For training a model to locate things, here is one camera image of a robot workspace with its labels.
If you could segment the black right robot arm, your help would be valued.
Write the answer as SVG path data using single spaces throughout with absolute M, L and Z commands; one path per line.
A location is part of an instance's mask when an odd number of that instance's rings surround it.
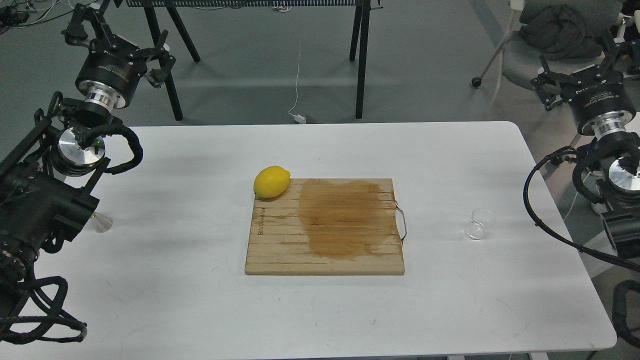
M 639 135 L 626 130 L 636 109 L 624 87 L 623 74 L 614 65 L 622 51 L 630 50 L 635 59 L 639 46 L 614 38 L 608 29 L 602 32 L 601 39 L 605 46 L 602 62 L 571 74 L 551 71 L 545 57 L 540 57 L 542 71 L 531 84 L 542 105 L 547 110 L 553 107 L 544 85 L 557 85 L 562 102 L 572 111 L 578 134 L 594 139 L 583 152 L 568 145 L 542 158 L 526 177 L 522 198 L 526 212 L 546 234 L 579 253 L 638 272 L 639 265 L 634 260 L 639 257 Z M 544 223 L 532 208 L 530 183 L 535 173 L 548 162 L 564 161 L 574 163 L 572 182 L 576 192 L 590 203 L 604 206 L 600 218 L 613 254 L 566 239 Z

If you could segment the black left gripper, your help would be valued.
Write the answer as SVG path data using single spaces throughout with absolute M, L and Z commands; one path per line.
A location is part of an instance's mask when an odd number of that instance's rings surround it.
M 91 85 L 102 84 L 118 94 L 115 108 L 124 109 L 131 104 L 142 78 L 153 88 L 161 88 L 169 79 L 176 58 L 165 45 L 140 48 L 114 35 L 105 19 L 108 7 L 109 4 L 76 4 L 61 34 L 66 44 L 88 48 L 87 58 L 75 80 L 78 91 L 86 96 Z M 89 39 L 86 22 L 93 29 L 94 39 Z M 158 62 L 158 68 L 149 70 L 147 64 L 153 61 Z

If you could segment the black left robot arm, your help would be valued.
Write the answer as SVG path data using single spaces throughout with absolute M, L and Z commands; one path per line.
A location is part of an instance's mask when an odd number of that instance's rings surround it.
M 142 144 L 114 110 L 131 104 L 142 78 L 162 87 L 176 61 L 167 30 L 147 48 L 114 34 L 105 20 L 108 5 L 75 5 L 62 32 L 67 44 L 87 48 L 75 81 L 82 99 L 55 92 L 48 109 L 34 113 L 34 128 L 1 162 L 3 342 L 85 339 L 87 324 L 63 308 L 68 282 L 37 278 L 34 265 L 41 252 L 59 252 L 96 218 L 99 199 L 91 193 L 103 174 L 141 164 Z

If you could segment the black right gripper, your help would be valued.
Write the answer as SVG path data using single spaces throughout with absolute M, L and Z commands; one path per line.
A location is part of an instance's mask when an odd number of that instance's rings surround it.
M 637 114 L 624 78 L 639 79 L 639 40 L 625 39 L 628 28 L 639 30 L 639 15 L 618 14 L 612 27 L 614 34 L 608 31 L 602 35 L 605 70 L 592 65 L 572 74 L 558 73 L 551 71 L 544 55 L 539 55 L 541 69 L 530 80 L 545 111 L 569 105 L 576 130 L 583 136 L 601 137 L 608 130 L 598 127 L 610 120 L 614 130 L 621 130 Z

